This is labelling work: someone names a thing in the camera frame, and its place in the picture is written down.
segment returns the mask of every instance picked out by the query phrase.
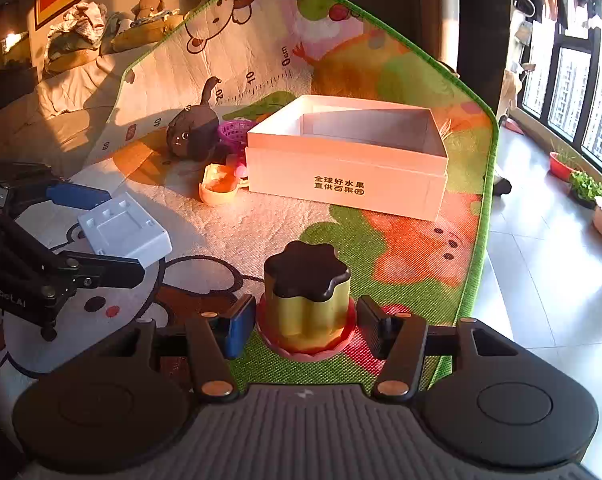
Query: white box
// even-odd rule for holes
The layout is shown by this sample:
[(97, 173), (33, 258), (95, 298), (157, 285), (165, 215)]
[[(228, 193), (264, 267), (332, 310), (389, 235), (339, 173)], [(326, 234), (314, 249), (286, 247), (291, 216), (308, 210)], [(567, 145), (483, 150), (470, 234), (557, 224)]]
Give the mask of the white box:
[(79, 216), (95, 254), (139, 260), (144, 269), (172, 251), (168, 232), (129, 193)]

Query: number print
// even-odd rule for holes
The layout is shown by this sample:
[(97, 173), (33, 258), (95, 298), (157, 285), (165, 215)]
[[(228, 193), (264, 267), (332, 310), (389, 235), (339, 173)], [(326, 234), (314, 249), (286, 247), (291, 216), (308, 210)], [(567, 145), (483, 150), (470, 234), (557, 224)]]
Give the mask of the number print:
[(281, 52), (283, 53), (283, 61), (281, 62), (281, 65), (289, 65), (292, 62), (292, 60), (290, 59), (290, 55), (287, 53), (287, 47), (283, 47), (281, 49)]

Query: pink toy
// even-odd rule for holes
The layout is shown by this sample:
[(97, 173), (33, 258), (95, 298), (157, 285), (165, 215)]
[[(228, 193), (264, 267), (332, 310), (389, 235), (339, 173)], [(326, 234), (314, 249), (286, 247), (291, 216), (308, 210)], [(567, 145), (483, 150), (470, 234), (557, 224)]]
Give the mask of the pink toy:
[(221, 142), (232, 150), (232, 155), (228, 156), (226, 163), (228, 166), (236, 168), (234, 174), (239, 178), (248, 176), (248, 170), (245, 161), (245, 147), (248, 145), (248, 131), (256, 126), (256, 121), (247, 119), (237, 119), (227, 121), (218, 127), (218, 134)]

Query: cake-shaped toy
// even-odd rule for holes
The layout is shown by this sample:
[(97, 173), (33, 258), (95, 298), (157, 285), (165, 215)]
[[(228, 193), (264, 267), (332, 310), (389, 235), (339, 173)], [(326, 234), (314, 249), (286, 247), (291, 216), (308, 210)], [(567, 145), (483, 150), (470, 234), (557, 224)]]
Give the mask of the cake-shaped toy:
[(264, 265), (258, 330), (279, 355), (326, 359), (343, 350), (356, 326), (350, 270), (329, 244), (290, 242)]

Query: pink plate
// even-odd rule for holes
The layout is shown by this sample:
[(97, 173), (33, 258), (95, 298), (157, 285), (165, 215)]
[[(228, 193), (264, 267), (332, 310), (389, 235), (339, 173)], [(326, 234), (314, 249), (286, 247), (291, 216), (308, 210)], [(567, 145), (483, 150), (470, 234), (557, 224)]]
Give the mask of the pink plate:
[(261, 327), (258, 323), (259, 313), (263, 312), (265, 308), (265, 295), (263, 294), (258, 302), (257, 306), (257, 324), (256, 329), (258, 334), (263, 339), (265, 345), (273, 351), (275, 354), (280, 355), (285, 359), (290, 359), (291, 361), (297, 361), (299, 363), (315, 363), (318, 361), (325, 361), (325, 359), (330, 359), (334, 357), (336, 354), (342, 352), (348, 344), (350, 344), (350, 340), (354, 335), (354, 329), (356, 328), (356, 304), (354, 300), (350, 298), (350, 304), (348, 304), (348, 321), (341, 333), (340, 337), (336, 342), (332, 342), (330, 344), (330, 348), (325, 350), (319, 350), (318, 352), (313, 353), (302, 353), (302, 352), (290, 352), (280, 346), (277, 346), (273, 342), (268, 339), (268, 336), (261, 330)]

